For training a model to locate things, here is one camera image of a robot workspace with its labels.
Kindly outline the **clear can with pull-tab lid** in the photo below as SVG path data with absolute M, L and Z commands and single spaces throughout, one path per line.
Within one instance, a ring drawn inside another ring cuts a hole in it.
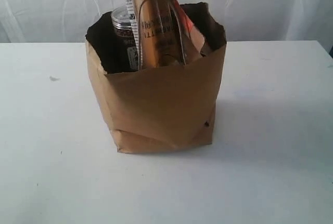
M 111 13 L 111 20 L 115 34 L 123 45 L 123 50 L 127 56 L 130 69 L 132 71 L 137 71 L 138 52 L 127 7 L 121 6 L 116 8 Z

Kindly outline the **spaghetti package dark blue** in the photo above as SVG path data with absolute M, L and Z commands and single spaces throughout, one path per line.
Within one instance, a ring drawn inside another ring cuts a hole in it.
M 138 69 L 185 65 L 180 19 L 171 0 L 125 0 L 138 51 Z

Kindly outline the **brown orange snack pouch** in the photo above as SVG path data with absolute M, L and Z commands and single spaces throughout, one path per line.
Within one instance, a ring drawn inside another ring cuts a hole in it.
M 180 6 L 177 0 L 170 0 L 173 6 L 176 22 L 180 32 L 180 43 L 183 53 L 183 63 L 191 62 L 202 57 L 201 51 L 205 45 L 205 37 L 201 34 L 192 20 Z

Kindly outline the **brown paper shopping bag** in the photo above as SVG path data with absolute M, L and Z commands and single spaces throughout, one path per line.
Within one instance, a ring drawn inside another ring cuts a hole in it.
M 211 144 L 226 51 L 225 29 L 205 2 L 180 4 L 193 23 L 186 65 L 132 72 L 109 12 L 86 34 L 88 77 L 120 153 L 158 153 Z

